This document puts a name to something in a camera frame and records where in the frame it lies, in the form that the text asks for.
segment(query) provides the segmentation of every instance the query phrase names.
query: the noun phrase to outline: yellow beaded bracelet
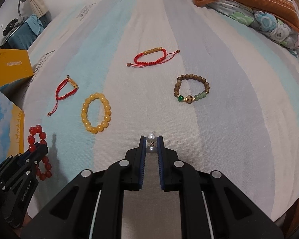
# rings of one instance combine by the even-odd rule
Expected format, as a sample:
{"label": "yellow beaded bracelet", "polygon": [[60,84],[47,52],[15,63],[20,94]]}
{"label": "yellow beaded bracelet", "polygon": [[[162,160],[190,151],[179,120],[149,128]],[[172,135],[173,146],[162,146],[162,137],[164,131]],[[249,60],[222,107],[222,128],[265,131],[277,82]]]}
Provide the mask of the yellow beaded bracelet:
{"label": "yellow beaded bracelet", "polygon": [[[102,121],[101,125],[97,125],[96,127],[91,126],[91,122],[88,120],[88,107],[89,104],[94,101],[95,99],[100,99],[104,106],[104,120]],[[97,132],[102,132],[104,128],[109,126],[109,121],[111,120],[111,114],[110,111],[111,106],[109,105],[109,101],[105,98],[103,93],[95,93],[91,94],[88,98],[85,99],[85,102],[82,105],[82,122],[88,132],[91,132],[93,134],[96,134]]]}

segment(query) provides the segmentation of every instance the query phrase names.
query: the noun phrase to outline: blue and yellow box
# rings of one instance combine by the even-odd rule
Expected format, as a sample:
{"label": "blue and yellow box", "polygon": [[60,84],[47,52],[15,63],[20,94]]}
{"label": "blue and yellow box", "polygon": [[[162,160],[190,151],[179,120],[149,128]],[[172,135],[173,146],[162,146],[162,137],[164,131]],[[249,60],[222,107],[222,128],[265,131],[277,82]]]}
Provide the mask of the blue and yellow box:
{"label": "blue and yellow box", "polygon": [[24,120],[24,112],[0,92],[0,163],[24,153]]}
{"label": "blue and yellow box", "polygon": [[14,92],[33,76],[28,52],[21,49],[0,49],[0,91],[5,96]]}

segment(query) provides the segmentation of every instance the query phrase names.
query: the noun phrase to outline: red drawstring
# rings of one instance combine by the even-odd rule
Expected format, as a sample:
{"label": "red drawstring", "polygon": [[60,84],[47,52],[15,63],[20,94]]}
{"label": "red drawstring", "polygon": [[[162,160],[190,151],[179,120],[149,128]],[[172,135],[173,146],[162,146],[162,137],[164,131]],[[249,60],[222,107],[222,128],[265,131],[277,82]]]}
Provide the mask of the red drawstring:
{"label": "red drawstring", "polygon": [[77,88],[74,88],[72,91],[70,91],[69,93],[67,93],[64,96],[59,97],[59,92],[62,90],[62,88],[64,86],[66,86],[66,84],[69,82],[69,77],[67,79],[64,79],[59,86],[57,87],[56,91],[55,91],[55,99],[56,99],[56,104],[53,108],[53,110],[51,112],[48,113],[48,117],[51,116],[53,113],[55,113],[56,109],[58,108],[59,105],[59,101],[64,100],[66,98],[68,98],[69,96],[73,95],[74,93],[77,92]]}
{"label": "red drawstring", "polygon": [[180,52],[179,50],[176,50],[176,51],[173,52],[173,53],[168,53],[168,54],[166,54],[166,49],[164,49],[164,48],[160,48],[160,49],[163,51],[164,56],[162,56],[161,58],[157,59],[155,62],[139,62],[139,61],[137,61],[140,57],[145,56],[145,55],[148,54],[148,53],[147,53],[148,51],[145,51],[145,52],[139,53],[139,54],[134,58],[134,63],[135,63],[135,64],[127,63],[126,65],[127,65],[128,67],[133,66],[133,67],[138,67],[138,68],[143,68],[143,67],[146,67],[146,66],[159,65],[159,64],[168,62],[168,61],[171,60],[176,54],[178,54],[178,53]]}

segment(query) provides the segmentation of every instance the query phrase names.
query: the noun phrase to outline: bed sheet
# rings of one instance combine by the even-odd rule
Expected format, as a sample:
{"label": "bed sheet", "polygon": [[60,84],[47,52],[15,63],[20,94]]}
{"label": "bed sheet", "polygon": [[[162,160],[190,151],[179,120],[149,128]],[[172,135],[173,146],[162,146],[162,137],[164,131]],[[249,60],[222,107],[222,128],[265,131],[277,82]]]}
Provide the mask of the bed sheet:
{"label": "bed sheet", "polygon": [[[126,66],[159,46],[180,54],[162,65]],[[197,170],[222,171],[272,220],[299,197],[299,58],[260,33],[192,0],[101,0],[62,12],[29,53],[35,76],[18,97],[25,138],[26,127],[41,124],[53,166],[30,215],[81,170],[106,169],[153,130]],[[186,73],[208,80],[206,98],[177,101],[174,85]],[[67,74],[79,89],[47,117]],[[181,86],[184,95],[201,90],[191,80]],[[93,135],[80,114],[96,92],[109,100],[112,120]],[[94,125],[103,120],[99,101],[88,116]],[[157,156],[147,155],[143,190],[124,195],[122,238],[180,238],[179,214],[178,194],[160,191]]]}

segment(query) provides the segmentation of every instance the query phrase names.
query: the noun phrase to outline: red string bracelet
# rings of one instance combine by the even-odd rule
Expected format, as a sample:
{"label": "red string bracelet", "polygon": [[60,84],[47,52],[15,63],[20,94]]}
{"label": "red string bracelet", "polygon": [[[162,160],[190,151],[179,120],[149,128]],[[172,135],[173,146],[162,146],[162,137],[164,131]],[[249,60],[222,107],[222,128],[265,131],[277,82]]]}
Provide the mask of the red string bracelet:
{"label": "red string bracelet", "polygon": [[[42,126],[41,125],[36,125],[35,127],[30,127],[29,129],[30,135],[28,136],[28,142],[29,142],[29,151],[33,153],[36,150],[36,146],[34,145],[35,143],[35,138],[34,135],[36,133],[39,134],[39,137],[41,139],[40,144],[45,144],[46,145],[46,133],[42,131]],[[39,176],[39,179],[44,181],[45,178],[51,178],[52,173],[50,170],[52,169],[52,165],[49,163],[49,158],[47,156],[43,156],[42,162],[45,164],[45,173],[42,173],[39,169],[39,163],[36,163],[35,168],[36,168],[36,175]]]}
{"label": "red string bracelet", "polygon": [[[155,62],[139,62],[138,59],[142,56],[145,56],[147,54],[151,54],[157,51],[163,51],[164,56],[162,56],[161,58],[157,59]],[[168,53],[166,54],[166,49],[162,48],[162,47],[156,47],[150,50],[146,50],[140,54],[138,54],[135,58],[134,58],[134,63],[135,64],[131,64],[131,63],[127,63],[126,65],[128,67],[133,66],[133,67],[138,67],[138,68],[143,68],[146,66],[154,66],[154,65],[159,65],[162,63],[166,63],[167,61],[171,60],[176,54],[178,54],[180,52],[180,50],[176,50],[175,52],[172,53]]]}
{"label": "red string bracelet", "polygon": [[[74,89],[73,89],[72,91],[70,91],[69,93],[67,93],[66,95],[59,97],[59,92],[62,90],[62,88],[63,88],[64,86],[66,86],[66,84],[67,84],[68,82],[74,87]],[[67,78],[64,79],[64,80],[59,84],[59,86],[57,87],[57,89],[56,89],[56,91],[55,91],[56,104],[55,104],[55,106],[54,106],[54,108],[53,108],[53,111],[51,111],[51,112],[48,113],[48,117],[51,116],[53,113],[55,113],[56,109],[58,108],[59,101],[64,100],[64,99],[68,98],[69,96],[73,95],[74,93],[76,93],[78,88],[79,88],[79,87],[77,86],[77,83],[74,82],[74,80],[71,79],[69,75],[67,75]]]}

